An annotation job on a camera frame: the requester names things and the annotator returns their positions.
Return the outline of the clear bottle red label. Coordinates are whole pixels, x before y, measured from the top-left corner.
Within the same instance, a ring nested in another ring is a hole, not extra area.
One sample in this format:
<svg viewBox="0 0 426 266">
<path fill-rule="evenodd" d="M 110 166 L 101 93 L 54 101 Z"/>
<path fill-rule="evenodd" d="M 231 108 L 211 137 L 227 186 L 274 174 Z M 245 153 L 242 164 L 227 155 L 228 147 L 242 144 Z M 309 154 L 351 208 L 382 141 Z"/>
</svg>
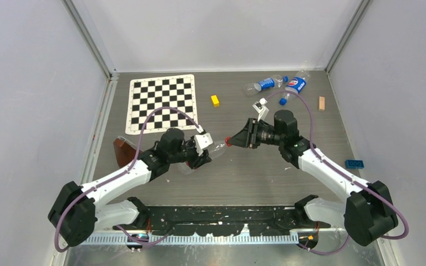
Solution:
<svg viewBox="0 0 426 266">
<path fill-rule="evenodd" d="M 227 148 L 226 140 L 215 141 L 207 149 L 209 153 L 209 158 L 211 158 L 212 161 L 216 160 L 218 157 L 224 154 L 224 152 L 226 151 L 226 148 Z M 178 164 L 178 170 L 184 175 L 189 175 L 195 172 L 196 168 L 190 168 L 187 162 L 185 162 L 185 163 Z"/>
</svg>

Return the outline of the red bottle cap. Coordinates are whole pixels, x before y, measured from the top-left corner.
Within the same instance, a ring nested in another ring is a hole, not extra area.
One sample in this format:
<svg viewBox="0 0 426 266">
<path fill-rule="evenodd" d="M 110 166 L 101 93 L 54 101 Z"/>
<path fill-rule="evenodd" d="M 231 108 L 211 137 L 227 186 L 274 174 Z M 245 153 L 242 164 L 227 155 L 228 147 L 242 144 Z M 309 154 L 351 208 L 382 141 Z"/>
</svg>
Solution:
<svg viewBox="0 0 426 266">
<path fill-rule="evenodd" d="M 227 138 L 225 139 L 225 144 L 226 144 L 228 147 L 232 146 L 232 145 L 230 144 L 230 139 L 231 139 L 231 137 L 227 137 Z"/>
</svg>

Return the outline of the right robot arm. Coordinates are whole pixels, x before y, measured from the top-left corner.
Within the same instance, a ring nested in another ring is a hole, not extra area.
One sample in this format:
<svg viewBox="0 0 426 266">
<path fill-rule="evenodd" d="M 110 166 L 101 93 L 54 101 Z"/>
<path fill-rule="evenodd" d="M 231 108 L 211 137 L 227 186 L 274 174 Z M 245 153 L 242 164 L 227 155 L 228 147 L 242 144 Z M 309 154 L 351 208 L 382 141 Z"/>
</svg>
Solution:
<svg viewBox="0 0 426 266">
<path fill-rule="evenodd" d="M 326 157 L 300 135 L 298 122 L 289 110 L 275 112 L 273 124 L 249 118 L 226 143 L 249 149 L 261 144 L 277 146 L 286 162 L 315 177 L 342 200 L 328 202 L 312 196 L 301 201 L 294 213 L 295 222 L 301 227 L 325 222 L 345 229 L 356 243 L 367 246 L 399 225 L 388 187 L 381 181 L 369 183 L 352 175 Z"/>
</svg>

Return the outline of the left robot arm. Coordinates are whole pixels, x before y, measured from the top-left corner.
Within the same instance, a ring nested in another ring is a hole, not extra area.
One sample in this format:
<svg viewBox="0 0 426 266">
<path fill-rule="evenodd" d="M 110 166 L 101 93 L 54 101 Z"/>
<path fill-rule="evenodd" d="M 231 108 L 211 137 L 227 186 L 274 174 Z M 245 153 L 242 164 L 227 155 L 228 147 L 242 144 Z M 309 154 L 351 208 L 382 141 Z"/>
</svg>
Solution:
<svg viewBox="0 0 426 266">
<path fill-rule="evenodd" d="M 171 128 L 153 147 L 137 151 L 132 162 L 115 172 L 83 185 L 74 181 L 66 183 L 48 214 L 48 220 L 55 227 L 57 251 L 80 245 L 100 229 L 122 224 L 144 228 L 148 211 L 139 199 L 130 198 L 115 204 L 111 201 L 167 173 L 172 164 L 183 163 L 196 169 L 211 162 L 213 147 L 211 135 L 204 130 L 186 140 L 183 131 Z"/>
</svg>

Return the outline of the clear bottle blue label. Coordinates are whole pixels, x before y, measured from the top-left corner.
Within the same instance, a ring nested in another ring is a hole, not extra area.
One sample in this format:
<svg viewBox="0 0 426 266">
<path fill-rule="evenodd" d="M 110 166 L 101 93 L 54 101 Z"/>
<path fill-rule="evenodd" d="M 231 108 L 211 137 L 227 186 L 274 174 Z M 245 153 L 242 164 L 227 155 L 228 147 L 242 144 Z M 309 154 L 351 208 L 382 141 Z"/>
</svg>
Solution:
<svg viewBox="0 0 426 266">
<path fill-rule="evenodd" d="M 289 81 L 288 76 L 273 75 L 256 83 L 246 84 L 244 92 L 247 96 L 253 96 L 264 90 L 280 88 Z"/>
</svg>

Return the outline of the pepsi bottle blue cap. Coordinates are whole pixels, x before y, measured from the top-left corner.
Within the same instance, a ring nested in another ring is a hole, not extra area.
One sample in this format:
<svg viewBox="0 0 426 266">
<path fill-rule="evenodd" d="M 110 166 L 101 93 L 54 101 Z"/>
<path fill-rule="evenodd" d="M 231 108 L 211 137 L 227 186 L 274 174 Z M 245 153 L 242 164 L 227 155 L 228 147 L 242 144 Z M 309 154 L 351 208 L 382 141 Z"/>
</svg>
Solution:
<svg viewBox="0 0 426 266">
<path fill-rule="evenodd" d="M 308 80 L 311 77 L 311 73 L 309 70 L 300 70 L 294 78 L 292 78 L 290 81 L 288 81 L 288 83 L 285 86 L 285 90 L 287 91 L 286 93 L 283 93 L 280 100 L 279 100 L 279 104 L 280 105 L 286 105 L 288 101 L 290 101 L 291 99 L 293 99 L 295 97 L 295 94 L 300 94 L 301 91 L 304 89 L 304 87 L 306 86 Z"/>
</svg>

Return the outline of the yellow wooden block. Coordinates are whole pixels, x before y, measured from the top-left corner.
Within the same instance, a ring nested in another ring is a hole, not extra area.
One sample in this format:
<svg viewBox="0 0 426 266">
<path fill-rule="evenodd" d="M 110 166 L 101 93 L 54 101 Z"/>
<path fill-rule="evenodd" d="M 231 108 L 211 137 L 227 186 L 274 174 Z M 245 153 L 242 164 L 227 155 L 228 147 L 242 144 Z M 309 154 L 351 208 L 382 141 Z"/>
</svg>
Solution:
<svg viewBox="0 0 426 266">
<path fill-rule="evenodd" d="M 220 101 L 219 101 L 219 99 L 218 99 L 217 95 L 212 95 L 212 96 L 210 97 L 210 99 L 211 99 L 212 105 L 213 105 L 214 107 L 219 107 L 219 106 L 220 106 Z"/>
</svg>

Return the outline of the brown wooden metronome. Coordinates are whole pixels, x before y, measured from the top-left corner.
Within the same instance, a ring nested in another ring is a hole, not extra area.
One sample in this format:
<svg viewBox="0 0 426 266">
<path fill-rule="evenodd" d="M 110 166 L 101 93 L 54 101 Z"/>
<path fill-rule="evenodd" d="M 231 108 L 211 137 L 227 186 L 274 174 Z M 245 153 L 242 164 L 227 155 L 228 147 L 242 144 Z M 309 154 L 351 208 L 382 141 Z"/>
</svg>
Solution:
<svg viewBox="0 0 426 266">
<path fill-rule="evenodd" d="M 138 149 L 131 141 L 122 136 L 118 136 L 113 141 L 113 147 L 119 168 L 131 163 Z"/>
</svg>

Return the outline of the black white chessboard mat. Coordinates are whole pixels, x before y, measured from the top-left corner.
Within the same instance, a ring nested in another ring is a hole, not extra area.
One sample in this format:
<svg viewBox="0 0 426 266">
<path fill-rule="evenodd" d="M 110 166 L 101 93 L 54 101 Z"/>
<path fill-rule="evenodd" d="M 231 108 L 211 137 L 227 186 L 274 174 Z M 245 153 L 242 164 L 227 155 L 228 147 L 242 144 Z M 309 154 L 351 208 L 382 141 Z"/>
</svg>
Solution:
<svg viewBox="0 0 426 266">
<path fill-rule="evenodd" d="M 129 83 L 127 135 L 165 132 L 171 127 L 195 130 L 198 123 L 192 74 L 133 79 Z"/>
</svg>

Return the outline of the tan wooden block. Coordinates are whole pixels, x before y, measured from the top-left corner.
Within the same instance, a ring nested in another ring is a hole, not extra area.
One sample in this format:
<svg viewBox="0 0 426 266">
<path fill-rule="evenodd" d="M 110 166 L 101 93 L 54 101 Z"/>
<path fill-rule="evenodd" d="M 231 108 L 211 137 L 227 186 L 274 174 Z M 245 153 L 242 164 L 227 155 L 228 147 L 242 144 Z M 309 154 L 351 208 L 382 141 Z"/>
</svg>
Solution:
<svg viewBox="0 0 426 266">
<path fill-rule="evenodd" d="M 325 111 L 326 108 L 326 99 L 324 96 L 320 96 L 318 99 L 318 110 Z"/>
</svg>

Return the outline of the blue lego brick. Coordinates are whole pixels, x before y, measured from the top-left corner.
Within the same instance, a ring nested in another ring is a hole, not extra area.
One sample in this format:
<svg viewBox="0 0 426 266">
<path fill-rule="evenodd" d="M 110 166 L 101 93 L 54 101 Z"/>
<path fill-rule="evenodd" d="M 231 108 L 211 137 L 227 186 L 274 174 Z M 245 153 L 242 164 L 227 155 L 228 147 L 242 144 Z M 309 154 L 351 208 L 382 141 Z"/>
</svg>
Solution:
<svg viewBox="0 0 426 266">
<path fill-rule="evenodd" d="M 345 167 L 347 169 L 363 169 L 364 162 L 362 160 L 345 160 Z"/>
</svg>

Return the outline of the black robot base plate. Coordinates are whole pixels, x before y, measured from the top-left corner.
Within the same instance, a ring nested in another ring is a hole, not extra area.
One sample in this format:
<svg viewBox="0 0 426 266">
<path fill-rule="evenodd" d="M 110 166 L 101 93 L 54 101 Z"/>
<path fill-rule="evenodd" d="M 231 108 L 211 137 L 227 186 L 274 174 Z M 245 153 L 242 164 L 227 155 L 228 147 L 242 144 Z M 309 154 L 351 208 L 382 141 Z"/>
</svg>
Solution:
<svg viewBox="0 0 426 266">
<path fill-rule="evenodd" d="M 285 236 L 293 229 L 330 228 L 310 220 L 294 206 L 149 206 L 142 224 L 125 230 L 149 231 L 156 236 L 237 236 L 248 229 L 253 237 Z"/>
</svg>

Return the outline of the slotted aluminium rail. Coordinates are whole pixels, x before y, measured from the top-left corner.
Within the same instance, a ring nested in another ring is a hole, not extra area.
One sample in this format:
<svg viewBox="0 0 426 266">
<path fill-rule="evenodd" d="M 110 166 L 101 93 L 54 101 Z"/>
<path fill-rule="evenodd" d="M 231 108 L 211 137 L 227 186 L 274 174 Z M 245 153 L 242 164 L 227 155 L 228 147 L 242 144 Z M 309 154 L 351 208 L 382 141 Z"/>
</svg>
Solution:
<svg viewBox="0 0 426 266">
<path fill-rule="evenodd" d="M 152 243 L 157 241 L 158 245 L 239 245 L 239 244 L 297 244 L 304 241 L 307 237 L 314 235 L 313 229 L 292 229 L 280 236 L 252 236 L 247 228 L 243 229 L 237 235 L 213 236 L 209 233 L 206 236 L 200 236 L 194 233 L 191 236 L 156 236 L 143 231 L 129 231 L 128 234 L 120 230 L 100 231 L 90 235 L 82 245 L 128 245 L 135 244 L 129 236 L 135 237 L 141 242 Z"/>
</svg>

